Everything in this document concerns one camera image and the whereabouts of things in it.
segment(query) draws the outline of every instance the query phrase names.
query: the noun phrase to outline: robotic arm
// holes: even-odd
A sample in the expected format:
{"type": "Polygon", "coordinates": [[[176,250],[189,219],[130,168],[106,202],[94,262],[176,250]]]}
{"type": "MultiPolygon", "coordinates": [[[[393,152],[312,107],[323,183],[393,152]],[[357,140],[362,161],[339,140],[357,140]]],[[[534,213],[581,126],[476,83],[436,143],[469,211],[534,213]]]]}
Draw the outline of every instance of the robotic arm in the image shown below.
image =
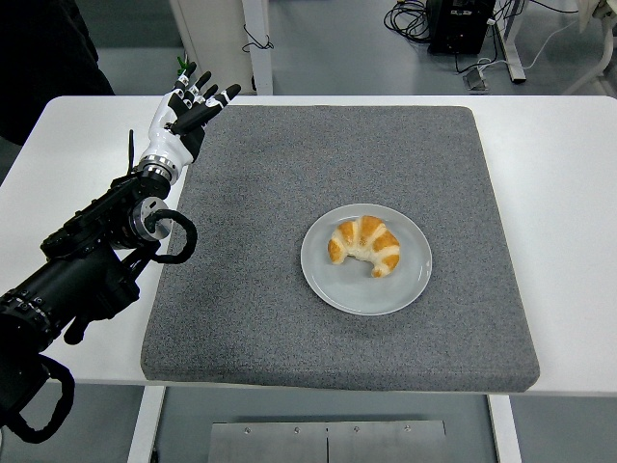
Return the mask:
{"type": "Polygon", "coordinates": [[[163,200],[182,169],[197,159],[205,125],[240,92],[232,85],[217,94],[212,86],[202,95],[210,72],[189,87],[195,69],[189,65],[163,96],[137,167],[131,132],[126,176],[47,237],[40,246],[47,263],[0,298],[0,426],[26,442],[51,437],[72,405],[70,372],[40,353],[68,325],[65,341],[77,344],[90,322],[112,318],[138,300],[135,281],[151,260],[182,263],[195,250],[195,226],[163,200]],[[157,255],[173,222],[186,231],[185,247],[175,256],[157,255]],[[133,252],[120,260],[115,249],[133,252]],[[33,430],[19,412],[50,377],[60,380],[63,396],[49,424],[33,430]]]}

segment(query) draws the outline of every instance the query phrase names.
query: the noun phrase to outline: black fabric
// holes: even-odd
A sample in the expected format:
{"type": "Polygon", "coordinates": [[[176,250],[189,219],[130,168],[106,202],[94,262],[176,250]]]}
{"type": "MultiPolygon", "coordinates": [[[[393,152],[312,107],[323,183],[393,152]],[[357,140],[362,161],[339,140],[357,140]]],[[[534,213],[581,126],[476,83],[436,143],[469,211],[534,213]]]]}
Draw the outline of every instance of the black fabric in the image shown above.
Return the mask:
{"type": "Polygon", "coordinates": [[[23,145],[47,102],[113,95],[74,0],[0,0],[0,136],[23,145]]]}

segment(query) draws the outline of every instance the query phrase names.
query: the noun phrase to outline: white robotic hand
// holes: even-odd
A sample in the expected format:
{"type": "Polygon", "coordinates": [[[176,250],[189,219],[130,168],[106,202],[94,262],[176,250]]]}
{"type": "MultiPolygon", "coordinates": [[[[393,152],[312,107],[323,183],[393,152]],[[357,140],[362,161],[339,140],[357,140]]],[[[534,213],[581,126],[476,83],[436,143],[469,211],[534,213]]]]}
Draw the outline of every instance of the white robotic hand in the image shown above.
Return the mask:
{"type": "Polygon", "coordinates": [[[205,136],[206,124],[240,93],[237,84],[216,94],[213,85],[203,95],[200,90],[212,75],[206,72],[188,90],[195,63],[175,81],[174,89],[163,96],[148,132],[150,144],[140,159],[138,170],[154,171],[174,184],[184,166],[193,163],[205,136]]]}

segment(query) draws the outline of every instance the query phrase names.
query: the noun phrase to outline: plate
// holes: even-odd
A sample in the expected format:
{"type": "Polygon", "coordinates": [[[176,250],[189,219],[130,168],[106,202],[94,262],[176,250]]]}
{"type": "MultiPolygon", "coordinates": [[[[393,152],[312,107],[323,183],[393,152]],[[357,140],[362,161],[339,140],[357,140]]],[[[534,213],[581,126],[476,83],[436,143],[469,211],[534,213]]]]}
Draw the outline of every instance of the plate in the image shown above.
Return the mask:
{"type": "Polygon", "coordinates": [[[302,271],[319,297],[337,309],[357,315],[384,315],[399,311],[426,288],[431,277],[431,248],[420,228],[400,212],[377,204],[349,204],[331,210],[310,227],[300,254],[302,271]],[[384,278],[373,278],[370,262],[347,258],[334,265],[328,241],[342,222],[363,215],[384,221],[401,246],[396,268],[384,278]]]}

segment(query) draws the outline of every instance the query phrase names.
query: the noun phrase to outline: bread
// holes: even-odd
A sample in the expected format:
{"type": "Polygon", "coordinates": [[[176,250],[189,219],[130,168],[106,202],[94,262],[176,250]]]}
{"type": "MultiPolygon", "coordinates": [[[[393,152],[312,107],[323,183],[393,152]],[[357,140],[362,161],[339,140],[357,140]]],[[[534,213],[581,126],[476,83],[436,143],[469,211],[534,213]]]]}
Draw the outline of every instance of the bread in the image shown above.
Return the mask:
{"type": "Polygon", "coordinates": [[[364,215],[336,227],[328,242],[328,254],[334,264],[347,256],[373,264],[373,277],[389,275],[400,259],[400,245],[386,224],[377,217],[364,215]]]}

